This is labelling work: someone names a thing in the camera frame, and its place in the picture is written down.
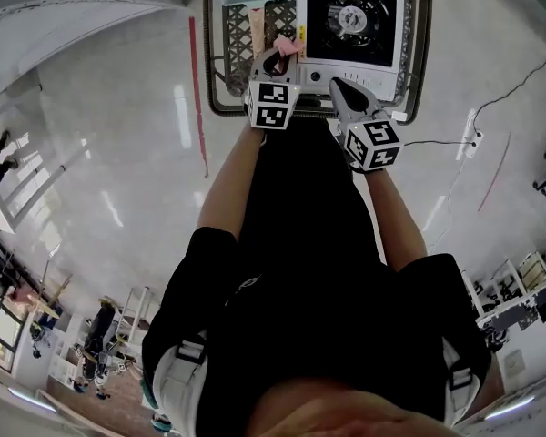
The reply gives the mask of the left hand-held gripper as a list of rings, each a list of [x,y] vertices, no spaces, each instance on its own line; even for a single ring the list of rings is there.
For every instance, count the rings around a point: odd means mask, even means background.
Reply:
[[[275,77],[286,83],[263,80]],[[252,64],[248,89],[244,96],[252,128],[284,130],[293,114],[301,92],[297,80],[297,56],[271,47]]]

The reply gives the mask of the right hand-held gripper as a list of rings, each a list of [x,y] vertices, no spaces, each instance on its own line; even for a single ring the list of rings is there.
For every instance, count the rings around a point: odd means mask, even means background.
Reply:
[[[335,139],[349,167],[370,173],[394,164],[402,150],[399,125],[381,110],[376,96],[342,77],[331,78],[329,94],[339,116]]]

